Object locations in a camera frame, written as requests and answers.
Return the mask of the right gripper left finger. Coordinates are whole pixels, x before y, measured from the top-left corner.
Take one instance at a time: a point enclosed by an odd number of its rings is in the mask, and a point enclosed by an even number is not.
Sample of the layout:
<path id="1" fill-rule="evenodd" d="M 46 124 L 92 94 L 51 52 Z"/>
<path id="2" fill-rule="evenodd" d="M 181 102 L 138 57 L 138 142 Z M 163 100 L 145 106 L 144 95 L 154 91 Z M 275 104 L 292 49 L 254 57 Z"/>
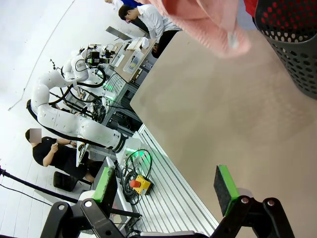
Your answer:
<path id="1" fill-rule="evenodd" d="M 73 206 L 67 202 L 52 205 L 43 227 L 42 238 L 77 238 L 84 230 L 92 230 L 98 238 L 123 238 L 110 219 L 117 193 L 113 168 L 105 168 L 91 198 L 79 200 Z"/>

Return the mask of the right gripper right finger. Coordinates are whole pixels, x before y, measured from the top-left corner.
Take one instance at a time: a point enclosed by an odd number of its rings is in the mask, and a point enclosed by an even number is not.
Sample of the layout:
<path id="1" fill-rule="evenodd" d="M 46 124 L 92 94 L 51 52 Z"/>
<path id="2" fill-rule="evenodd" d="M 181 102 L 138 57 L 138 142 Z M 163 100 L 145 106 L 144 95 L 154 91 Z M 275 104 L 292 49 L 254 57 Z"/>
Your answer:
<path id="1" fill-rule="evenodd" d="M 293 238 L 281 202 L 274 197 L 256 201 L 241 195 L 226 165 L 218 165 L 213 183 L 223 219 L 213 238 L 234 238 L 242 227 L 252 228 L 258 238 Z"/>

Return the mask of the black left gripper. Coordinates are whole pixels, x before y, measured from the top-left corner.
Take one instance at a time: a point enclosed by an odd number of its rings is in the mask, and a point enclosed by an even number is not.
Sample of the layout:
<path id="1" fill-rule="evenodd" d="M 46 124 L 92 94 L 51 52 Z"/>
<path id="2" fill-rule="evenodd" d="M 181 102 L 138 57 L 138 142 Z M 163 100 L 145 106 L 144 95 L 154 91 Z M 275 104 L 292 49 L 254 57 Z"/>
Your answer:
<path id="1" fill-rule="evenodd" d="M 88 67 L 95 67 L 99 64 L 109 63 L 109 59 L 102 58 L 98 51 L 90 51 L 85 58 L 85 63 Z"/>

